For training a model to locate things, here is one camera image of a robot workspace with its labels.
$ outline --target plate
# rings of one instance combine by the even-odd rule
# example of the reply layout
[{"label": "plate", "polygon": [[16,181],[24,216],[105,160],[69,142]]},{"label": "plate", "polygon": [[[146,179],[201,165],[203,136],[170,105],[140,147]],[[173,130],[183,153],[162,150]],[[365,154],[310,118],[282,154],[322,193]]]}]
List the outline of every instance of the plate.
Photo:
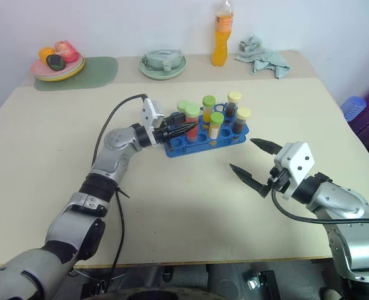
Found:
[{"label": "plate", "polygon": [[148,70],[145,64],[142,62],[142,59],[140,59],[139,63],[139,69],[142,74],[147,76],[148,78],[155,79],[155,80],[167,80],[174,78],[182,71],[184,71],[185,66],[187,65],[187,60],[183,56],[179,66],[176,69],[170,70],[170,71],[164,71],[164,70]]},{"label": "plate", "polygon": [[46,66],[45,64],[43,64],[40,59],[38,59],[32,64],[30,70],[35,76],[44,77],[44,78],[56,78],[58,76],[62,76],[62,75],[72,72],[72,70],[80,66],[82,63],[83,63],[83,57],[79,55],[76,61],[67,63],[63,70],[54,71],[49,66]]},{"label": "plate", "polygon": [[63,74],[61,76],[58,76],[58,77],[54,77],[54,78],[49,78],[49,77],[41,77],[41,76],[34,76],[35,78],[37,78],[38,80],[41,80],[41,81],[47,81],[47,82],[56,82],[56,81],[62,81],[62,80],[65,80],[65,79],[68,79],[70,77],[73,77],[75,76],[78,72],[80,72],[84,65],[85,65],[85,62],[86,60],[83,59],[82,60],[82,64],[79,65],[76,69],[74,69],[73,71],[71,71],[70,73],[67,73],[67,74]]}]

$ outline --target table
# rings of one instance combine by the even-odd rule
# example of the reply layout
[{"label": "table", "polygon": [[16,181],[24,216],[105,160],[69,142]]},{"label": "table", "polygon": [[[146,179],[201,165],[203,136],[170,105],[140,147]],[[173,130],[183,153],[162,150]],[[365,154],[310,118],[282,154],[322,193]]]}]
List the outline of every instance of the table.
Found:
[{"label": "table", "polygon": [[[157,82],[119,59],[116,80],[105,87],[39,92],[32,77],[0,109],[0,264],[44,244],[47,229],[90,168],[92,150],[107,115],[124,98],[147,93],[168,115],[179,99],[201,103],[206,94],[226,101],[241,91],[248,106],[248,138],[281,145],[307,141],[320,171],[369,202],[369,155],[341,110],[296,52],[283,53],[293,70],[276,80],[269,71],[249,75],[229,59],[210,66],[208,56],[189,56],[175,79]],[[109,129],[140,121],[140,101],[125,104]],[[168,158],[162,146],[136,154],[122,181],[126,238],[119,264],[204,263],[330,257],[323,226],[287,219],[231,171],[229,163],[264,182],[273,156],[249,140],[243,144]],[[313,216],[294,200],[285,208]],[[116,202],[97,254],[78,266],[111,265],[120,239]]]}]

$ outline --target green placemat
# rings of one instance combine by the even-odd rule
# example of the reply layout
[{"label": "green placemat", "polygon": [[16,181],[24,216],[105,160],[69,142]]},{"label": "green placemat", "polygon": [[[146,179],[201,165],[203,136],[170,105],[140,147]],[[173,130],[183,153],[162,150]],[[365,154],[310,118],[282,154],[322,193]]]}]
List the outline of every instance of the green placemat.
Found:
[{"label": "green placemat", "polygon": [[57,82],[36,79],[34,87],[38,91],[60,91],[64,89],[89,89],[106,86],[117,73],[117,60],[113,57],[89,57],[83,70],[75,76]]}]

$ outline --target test tube rack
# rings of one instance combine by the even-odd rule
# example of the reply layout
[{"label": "test tube rack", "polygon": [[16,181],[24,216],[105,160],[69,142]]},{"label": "test tube rack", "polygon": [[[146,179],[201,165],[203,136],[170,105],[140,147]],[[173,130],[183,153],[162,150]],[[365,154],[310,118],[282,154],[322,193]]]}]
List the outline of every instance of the test tube rack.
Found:
[{"label": "test tube rack", "polygon": [[[214,111],[224,113],[227,103],[216,104]],[[221,147],[227,147],[231,145],[244,143],[246,134],[249,133],[249,128],[245,125],[243,131],[240,134],[235,134],[232,130],[235,121],[235,116],[224,117],[222,127],[220,128],[219,137],[217,139],[209,138],[209,127],[205,128],[205,124],[202,120],[202,115],[199,116],[198,125],[198,138],[195,142],[188,142],[187,137],[179,136],[170,140],[170,144],[173,150],[169,149],[167,143],[165,143],[166,155],[170,158],[175,158],[177,156],[182,156],[186,154],[197,153],[201,151],[207,151],[212,149],[217,149]],[[212,146],[210,142],[215,141],[215,145]]]}]

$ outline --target gray cloth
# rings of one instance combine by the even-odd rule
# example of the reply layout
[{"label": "gray cloth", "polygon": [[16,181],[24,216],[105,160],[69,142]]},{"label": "gray cloth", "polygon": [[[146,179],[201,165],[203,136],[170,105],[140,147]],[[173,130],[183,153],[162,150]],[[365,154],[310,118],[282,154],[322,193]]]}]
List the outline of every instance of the gray cloth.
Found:
[{"label": "gray cloth", "polygon": [[290,72],[290,66],[284,58],[276,51],[262,47],[262,41],[256,36],[252,36],[246,41],[240,42],[240,50],[235,55],[235,59],[243,63],[251,63],[249,74],[255,74],[262,69],[274,71],[274,76],[283,78]]}]

